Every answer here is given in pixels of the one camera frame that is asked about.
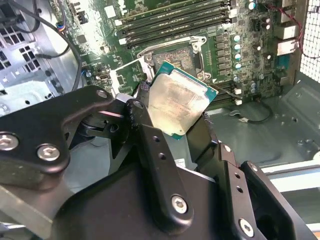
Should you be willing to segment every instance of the ram slot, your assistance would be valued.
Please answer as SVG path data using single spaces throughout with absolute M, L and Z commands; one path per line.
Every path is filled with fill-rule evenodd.
M 206 1 L 207 0 L 186 0 L 186 1 L 176 2 L 167 6 L 157 7 L 152 10 L 137 13 L 132 16 L 126 16 L 121 18 L 120 20 L 123 23 L 129 23 L 129 22 L 140 20 L 140 19 L 145 19 L 147 17 L 155 16 L 157 14 L 165 14 L 165 13 L 168 13 L 169 11 L 174 11 L 176 9 L 181 9 L 192 4 L 199 4 L 201 2 L 206 2 Z
M 186 16 L 185 18 L 175 18 L 172 21 L 169 21 L 166 23 L 157 23 L 154 25 L 150 25 L 148 28 L 144 27 L 139 31 L 130 32 L 126 36 L 130 36 L 131 38 L 145 37 L 146 35 L 152 34 L 154 32 L 164 31 L 166 29 L 173 29 L 177 26 L 180 26 L 181 24 L 186 25 L 194 21 L 205 20 L 205 19 L 214 18 L 218 16 L 223 16 L 223 15 L 224 14 L 222 14 L 221 11 L 210 10 L 207 12 L 201 12 L 193 16 Z
M 217 0 L 208 0 L 204 2 L 198 2 L 195 4 L 188 5 L 186 7 L 178 8 L 175 10 L 169 10 L 168 12 L 165 12 L 165 13 L 156 14 L 153 16 L 132 21 L 129 24 L 124 25 L 122 27 L 122 30 L 128 29 L 128 31 L 132 31 L 137 28 L 147 27 L 149 24 L 161 23 L 164 21 L 168 21 L 172 18 L 182 17 L 198 11 L 205 11 L 208 8 L 226 7 L 227 5 L 228 4 L 225 3 L 225 1 L 217 2 Z
M 153 32 L 152 34 L 143 37 L 128 38 L 125 40 L 125 44 L 127 48 L 130 49 L 132 47 L 136 47 L 144 43 L 150 43 L 160 39 L 174 37 L 176 35 L 188 34 L 194 30 L 202 28 L 226 24 L 229 22 L 228 20 L 229 18 L 227 17 L 218 19 L 216 17 L 209 17 L 201 21 L 195 21 L 189 24 L 178 25 L 175 28 L 169 28 L 164 31 Z

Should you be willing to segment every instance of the screw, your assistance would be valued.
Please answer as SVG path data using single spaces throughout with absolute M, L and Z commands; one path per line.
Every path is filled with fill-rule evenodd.
M 10 151 L 15 149 L 19 145 L 19 140 L 10 134 L 0 134 L 0 150 Z
M 296 143 L 297 143 L 298 145 L 302 146 L 302 145 L 304 145 L 306 142 L 305 142 L 304 140 L 298 140 Z
M 0 116 L 4 116 L 10 113 L 10 109 L 7 105 L 0 103 Z
M 87 71 L 87 72 L 85 73 L 85 76 L 86 76 L 87 78 L 91 78 L 91 77 L 92 77 L 91 71 Z
M 188 206 L 185 200 L 183 200 L 182 197 L 180 196 L 173 196 L 171 198 L 171 203 L 174 208 L 178 213 L 180 214 L 185 214 L 187 212 Z
M 99 97 L 102 97 L 104 99 L 106 99 L 108 97 L 107 93 L 105 91 L 102 91 L 102 90 L 97 90 L 96 94 L 98 94 Z
M 231 152 L 231 148 L 230 148 L 229 146 L 224 145 L 223 147 L 224 147 L 224 149 L 225 149 L 227 152 L 229 152 L 229 153 Z
M 253 169 L 253 171 L 258 172 L 258 168 L 252 162 L 249 163 L 249 166 Z
M 247 220 L 240 218 L 239 219 L 239 225 L 241 230 L 245 233 L 245 235 L 247 235 L 249 238 L 252 238 L 255 235 L 254 229 L 252 228 L 252 226 L 250 225 L 250 223 L 248 223 Z
M 140 109 L 143 109 L 144 108 L 144 106 L 141 104 L 141 102 L 139 102 L 139 101 L 134 101 L 133 102 L 133 105 L 135 105 L 137 108 L 140 108 Z
M 42 160 L 54 161 L 59 158 L 60 152 L 55 146 L 48 144 L 39 147 L 37 155 Z

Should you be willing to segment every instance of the white capacitor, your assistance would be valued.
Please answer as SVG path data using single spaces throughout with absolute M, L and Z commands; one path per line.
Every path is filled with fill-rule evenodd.
M 234 59 L 239 61 L 241 59 L 241 54 L 240 53 L 236 53 L 234 55 Z
M 254 2 L 250 2 L 250 3 L 248 4 L 248 9 L 249 9 L 249 10 L 253 10 L 253 9 L 255 9 L 255 7 L 256 7 L 256 4 L 255 4 Z
M 235 42 L 239 42 L 240 39 L 241 39 L 240 35 L 235 35 L 235 36 L 233 37 L 233 41 L 235 41 Z
M 234 100 L 235 105 L 239 106 L 242 104 L 242 100 L 241 99 L 236 99 Z
M 240 95 L 240 94 L 242 94 L 242 90 L 239 89 L 239 88 L 235 88 L 235 89 L 234 89 L 234 94 Z
M 240 68 L 241 68 L 241 63 L 236 63 L 236 64 L 234 64 L 234 68 L 235 68 L 235 69 L 240 69 Z
M 235 45 L 233 46 L 233 49 L 234 49 L 234 50 L 240 50 L 240 49 L 241 49 L 241 45 L 240 45 L 240 44 L 235 44 Z

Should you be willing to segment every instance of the black cable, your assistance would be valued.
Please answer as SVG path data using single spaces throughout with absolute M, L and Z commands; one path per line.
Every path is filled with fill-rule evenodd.
M 66 17 L 66 12 L 65 12 L 65 9 L 64 9 L 64 6 L 62 4 L 62 1 L 61 0 L 58 0 L 58 4 L 59 4 L 59 8 L 62 12 L 62 24 L 63 26 L 67 27 L 66 26 L 66 23 L 67 23 L 67 17 Z
M 75 81 L 74 81 L 74 84 L 72 86 L 72 91 L 76 90 L 78 88 L 78 85 L 79 85 L 79 82 L 80 82 L 80 79 L 81 79 L 82 60 L 81 60 L 81 56 L 80 56 L 79 52 L 77 51 L 77 49 L 73 45 L 73 43 L 65 35 L 63 35 L 61 32 L 59 32 L 59 30 L 55 26 L 53 26 L 50 22 L 46 21 L 42 17 L 37 16 L 36 14 L 34 14 L 31 11 L 29 11 L 28 9 L 26 9 L 25 7 L 23 7 L 19 3 L 16 3 L 14 0 L 7 0 L 7 1 L 11 6 L 17 8 L 21 12 L 24 12 L 25 14 L 29 15 L 30 17 L 33 17 L 34 19 L 40 21 L 44 25 L 46 25 L 49 28 L 51 28 L 53 31 L 55 31 L 57 34 L 59 34 L 59 36 L 61 38 L 63 38 L 63 40 L 65 40 L 65 42 L 69 45 L 70 49 L 72 50 L 72 52 L 73 52 L 73 54 L 74 54 L 74 56 L 75 56 L 75 58 L 76 58 L 76 60 L 78 62 L 78 68 L 77 68 L 77 72 L 76 72 L 76 76 L 75 76 Z
M 263 101 L 257 100 L 256 102 L 257 102 L 258 104 L 261 104 L 261 106 L 263 106 L 265 109 L 268 110 L 268 115 L 267 115 L 267 117 L 265 117 L 265 118 L 262 119 L 262 120 L 250 120 L 250 119 L 247 119 L 246 117 L 243 117 L 243 116 L 241 115 L 241 113 L 238 112 L 238 111 L 233 111 L 233 112 L 231 112 L 229 115 L 230 115 L 230 116 L 236 116 L 236 115 L 237 115 L 237 117 L 238 117 L 240 120 L 244 119 L 243 122 L 248 123 L 248 124 L 257 124 L 257 125 L 258 125 L 258 124 L 263 124 L 263 123 L 265 123 L 266 121 L 268 121 L 269 119 L 271 119 L 271 118 L 273 117 L 274 111 L 271 109 L 271 107 L 270 107 L 269 105 L 265 104 Z
M 39 11 L 38 11 L 38 5 L 37 5 L 37 0 L 32 0 L 32 5 L 33 5 L 33 12 L 34 14 L 36 14 L 38 17 L 39 17 Z M 32 34 L 34 33 L 35 31 L 37 31 L 40 27 L 40 21 L 35 19 L 35 22 L 34 22 L 34 27 L 30 30 L 30 31 L 27 31 L 27 30 L 24 30 L 18 26 L 15 26 L 15 28 L 24 33 L 24 34 Z
M 59 53 L 58 55 L 55 55 L 55 56 L 51 56 L 51 55 L 48 55 L 48 54 L 36 54 L 35 56 L 37 58 L 42 58 L 42 59 L 55 59 L 55 58 L 59 58 L 63 55 L 65 55 L 70 49 L 70 46 L 66 46 L 65 50 L 61 53 Z

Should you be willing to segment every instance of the capacitor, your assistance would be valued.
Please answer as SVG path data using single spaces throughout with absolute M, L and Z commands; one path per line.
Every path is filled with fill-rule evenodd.
M 255 51 L 261 51 L 261 46 L 258 44 L 254 44 L 252 47 Z
M 91 78 L 91 77 L 92 77 L 91 71 L 87 71 L 87 72 L 85 73 L 85 76 L 86 76 L 87 78 Z
M 257 84 L 255 83 L 255 81 L 251 81 L 250 84 L 252 89 L 255 89 L 257 87 Z
M 261 24 L 262 28 L 265 29 L 265 30 L 269 30 L 271 28 L 271 25 L 268 24 L 268 23 L 262 23 Z
M 241 49 L 241 45 L 240 45 L 240 44 L 235 44 L 235 45 L 233 46 L 233 49 L 234 49 L 234 50 L 240 50 L 240 49 Z
M 263 57 L 266 59 L 266 60 L 270 60 L 272 58 L 271 54 L 269 53 L 264 53 L 263 54 Z
M 235 69 L 240 69 L 241 68 L 241 63 L 235 63 L 234 64 Z
M 271 23 L 271 18 L 265 16 L 265 17 L 262 18 L 262 22 L 264 22 L 264 23 L 266 23 L 266 24 L 269 24 L 269 23 Z
M 234 56 L 234 59 L 239 61 L 241 59 L 241 54 L 240 53 L 236 53 Z
M 253 9 L 255 9 L 255 7 L 256 7 L 256 4 L 255 4 L 254 2 L 250 2 L 250 3 L 248 4 L 248 9 L 249 9 L 249 10 L 253 10 Z
M 233 75 L 233 81 L 235 83 L 239 83 L 240 82 L 240 78 L 237 75 Z
M 236 43 L 239 42 L 240 39 L 241 39 L 240 35 L 235 35 L 235 36 L 233 37 L 233 41 L 235 41 Z

